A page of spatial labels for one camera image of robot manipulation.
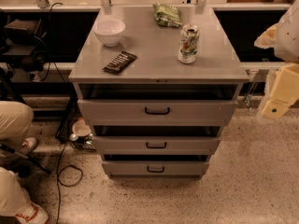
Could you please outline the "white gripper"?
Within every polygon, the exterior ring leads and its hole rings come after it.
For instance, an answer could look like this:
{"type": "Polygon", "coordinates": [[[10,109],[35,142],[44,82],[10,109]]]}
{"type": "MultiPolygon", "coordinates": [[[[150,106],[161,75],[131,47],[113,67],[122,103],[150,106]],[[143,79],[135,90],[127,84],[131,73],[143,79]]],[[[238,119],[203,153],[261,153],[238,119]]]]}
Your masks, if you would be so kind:
{"type": "Polygon", "coordinates": [[[270,98],[262,109],[262,116],[280,119],[299,99],[299,64],[288,63],[277,71],[270,98]]]}

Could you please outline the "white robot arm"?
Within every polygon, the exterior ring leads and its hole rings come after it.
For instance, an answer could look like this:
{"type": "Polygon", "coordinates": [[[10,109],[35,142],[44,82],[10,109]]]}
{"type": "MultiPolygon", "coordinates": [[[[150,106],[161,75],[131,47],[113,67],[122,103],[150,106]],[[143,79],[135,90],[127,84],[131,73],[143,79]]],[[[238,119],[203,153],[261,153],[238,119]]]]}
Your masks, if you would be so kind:
{"type": "Polygon", "coordinates": [[[291,4],[278,23],[256,38],[254,46],[273,48],[275,56],[286,63],[270,72],[266,80],[257,119],[267,124],[280,119],[299,100],[299,0],[291,4]]]}

